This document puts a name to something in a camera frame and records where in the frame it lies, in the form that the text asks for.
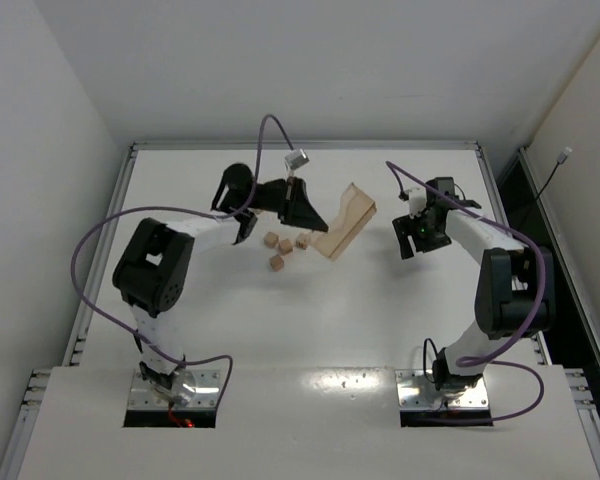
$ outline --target white tabletop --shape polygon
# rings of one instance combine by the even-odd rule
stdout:
[[[294,238],[273,214],[263,215],[243,244],[195,258],[175,311],[188,359],[232,354],[242,366],[421,365],[420,347],[432,337],[439,348],[455,341],[473,320],[479,267],[459,245],[402,261],[391,220],[408,213],[392,160],[424,180],[453,176],[469,198],[492,217],[489,196],[472,150],[318,150],[298,171],[309,200],[328,222],[340,194],[354,182],[378,212],[345,253],[332,263],[310,249],[268,268],[273,252],[262,242],[268,230]],[[284,151],[264,152],[261,179],[285,175]],[[176,205],[207,209],[223,170],[234,162],[253,165],[251,150],[140,151],[124,208]],[[412,186],[405,180],[405,186]],[[106,266],[98,305],[133,324],[112,283],[113,269],[138,222],[185,218],[172,213],[123,217]],[[133,339],[94,315],[82,366],[136,366]],[[534,364],[530,342],[505,358]]]
[[[263,235],[295,233],[272,216],[244,244],[192,262],[175,307],[187,357],[236,359],[216,428],[121,428],[139,354],[128,334],[94,315],[80,367],[53,371],[20,480],[596,478],[558,366],[536,365],[547,393],[527,416],[493,428],[400,428],[393,369],[420,367],[425,337],[441,348],[471,323],[478,266],[458,245],[400,260],[391,220],[407,206],[383,161],[424,180],[453,176],[490,216],[475,152],[309,153],[312,162],[299,173],[325,219],[352,181],[376,200],[378,213],[335,263],[294,252],[284,270],[269,271]],[[252,157],[247,150],[141,151],[124,206],[205,208],[223,169]],[[263,180],[284,175],[282,158],[265,153]],[[120,222],[98,297],[130,323],[110,279],[141,218]],[[526,340],[504,357],[536,364]],[[525,372],[488,367],[485,380],[494,415],[537,393]]]

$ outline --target white panel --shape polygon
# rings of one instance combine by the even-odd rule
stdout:
[[[400,428],[391,368],[238,368],[217,428],[196,430],[121,428],[131,370],[55,369],[19,479],[598,478],[564,371],[538,370],[547,390],[534,412],[449,429]],[[496,414],[538,391],[501,367],[486,383]]]
[[[480,210],[471,209],[478,215]],[[508,233],[487,225],[476,222],[475,219],[464,212],[455,210],[447,215],[447,228],[445,233],[473,257],[477,263],[482,262],[485,250],[502,248],[508,251],[524,250],[525,245],[512,238]]]
[[[62,359],[71,251],[120,157],[33,1],[0,1],[0,460],[31,370]]]
[[[266,150],[261,179],[286,174],[284,150]],[[421,346],[455,341],[472,323],[479,266],[458,244],[402,261],[391,220],[408,213],[385,167],[391,160],[424,180],[453,176],[467,197],[492,210],[476,154],[471,150],[308,150],[311,163],[298,172],[310,201],[327,220],[340,195],[355,182],[378,212],[344,254],[332,263],[316,251],[296,251],[278,273],[268,268],[275,252],[268,230],[293,239],[263,214],[251,237],[196,257],[174,307],[189,359],[231,353],[240,365],[420,367]],[[253,165],[252,150],[140,151],[124,208],[178,205],[208,208],[223,170],[234,162]],[[405,188],[412,187],[405,181]],[[140,219],[186,218],[171,213],[120,219],[98,305],[133,325],[129,309],[111,282],[113,269]],[[508,358],[534,364],[525,340]],[[93,316],[83,366],[134,366],[139,353],[130,335]]]
[[[600,41],[538,131],[529,150],[536,185],[544,183],[558,153],[573,153],[544,194],[559,241],[600,327]]]
[[[496,171],[600,29],[600,0],[36,0],[119,138],[471,138]]]

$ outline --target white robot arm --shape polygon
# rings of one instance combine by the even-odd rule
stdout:
[[[257,222],[252,210],[276,212],[284,225],[328,231],[307,198],[304,180],[293,174],[307,161],[304,152],[294,151],[287,156],[287,178],[255,186],[247,165],[231,165],[224,171],[211,204],[212,210],[226,214],[220,218],[196,217],[166,224],[145,218],[139,223],[115,268],[113,284],[150,346],[172,360],[185,360],[171,309],[182,294],[191,257],[243,242]],[[138,340],[136,343],[142,353],[143,378],[168,401],[186,403],[187,378],[180,364],[152,348],[143,348]]]
[[[480,205],[455,194],[453,178],[438,177],[428,185],[480,215]],[[500,348],[513,335],[529,313],[537,292],[536,258],[517,240],[502,231],[455,210],[439,197],[416,188],[401,193],[409,201],[410,214],[393,220],[403,259],[418,252],[430,252],[458,242],[480,265],[475,300],[475,320],[462,336],[442,349],[433,363],[436,389],[459,392],[474,385],[485,363],[460,366],[462,357],[482,358]],[[541,249],[547,271],[542,305],[524,337],[547,330],[555,317],[552,256]],[[526,283],[515,290],[513,280]]]

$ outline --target metal mounting plate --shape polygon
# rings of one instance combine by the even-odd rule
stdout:
[[[422,369],[396,370],[396,384],[401,412],[431,412],[444,408],[450,411],[489,411],[489,398],[484,378],[462,394],[450,395],[436,390]]]
[[[191,370],[196,384],[193,400],[186,406],[175,406],[174,412],[209,412],[215,409],[220,393],[220,370]],[[128,411],[164,411],[167,402],[160,398],[151,384],[142,379],[139,371],[133,373],[127,401]]]

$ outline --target wooden piece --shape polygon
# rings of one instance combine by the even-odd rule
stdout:
[[[308,233],[301,233],[296,237],[296,247],[306,250],[311,244],[311,236]]]
[[[274,272],[282,270],[284,268],[284,258],[280,255],[274,255],[269,259],[269,265]]]
[[[291,240],[288,238],[280,240],[280,243],[278,243],[278,250],[282,255],[287,255],[288,253],[293,252],[293,243],[291,243]]]
[[[278,244],[278,235],[273,232],[269,232],[264,236],[264,244],[269,248],[275,248]]]
[[[311,245],[324,257],[335,261],[376,211],[376,202],[352,183],[340,198],[340,211],[329,225],[329,232],[314,232]]]

